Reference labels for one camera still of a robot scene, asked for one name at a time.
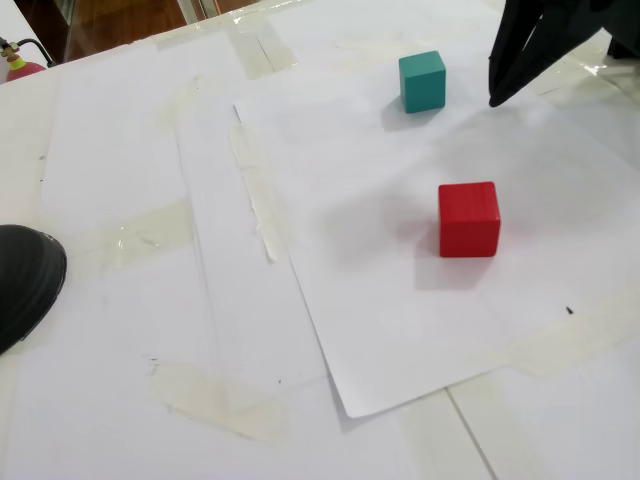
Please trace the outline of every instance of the fire extinguisher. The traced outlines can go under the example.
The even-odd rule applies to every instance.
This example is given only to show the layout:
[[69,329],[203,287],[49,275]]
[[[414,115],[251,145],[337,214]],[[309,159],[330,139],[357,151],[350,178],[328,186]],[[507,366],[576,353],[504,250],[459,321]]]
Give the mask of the fire extinguisher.
[[42,55],[47,60],[47,67],[51,68],[56,65],[53,59],[49,56],[42,44],[32,38],[25,38],[17,43],[9,43],[4,38],[0,37],[0,48],[2,48],[2,56],[7,59],[9,63],[9,73],[7,74],[7,82],[15,80],[16,78],[26,77],[32,73],[41,72],[46,70],[41,65],[32,62],[25,62],[20,55],[17,54],[20,51],[20,47],[25,43],[33,43],[42,52]]

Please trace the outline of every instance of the clear tape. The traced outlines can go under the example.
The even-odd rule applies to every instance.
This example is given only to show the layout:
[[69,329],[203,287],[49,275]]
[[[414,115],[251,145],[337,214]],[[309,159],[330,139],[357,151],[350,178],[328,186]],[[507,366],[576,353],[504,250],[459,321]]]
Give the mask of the clear tape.
[[574,367],[640,334],[640,288],[612,296],[556,326],[478,357],[545,378]]
[[101,269],[123,268],[192,243],[191,204],[183,198],[77,237],[53,235],[64,245],[69,259],[101,251]]
[[267,444],[286,441],[284,400],[235,380],[213,377],[187,365],[161,363],[150,376],[149,391],[172,411],[190,418]]
[[295,7],[311,0],[265,1],[154,36],[159,50],[172,48],[192,39],[224,31],[236,51],[245,75],[255,80],[297,65],[267,17],[271,12]]
[[267,257],[271,262],[277,262],[286,253],[289,237],[283,204],[271,188],[265,163],[252,135],[238,125],[229,131],[229,141],[256,215],[256,230],[262,236]]

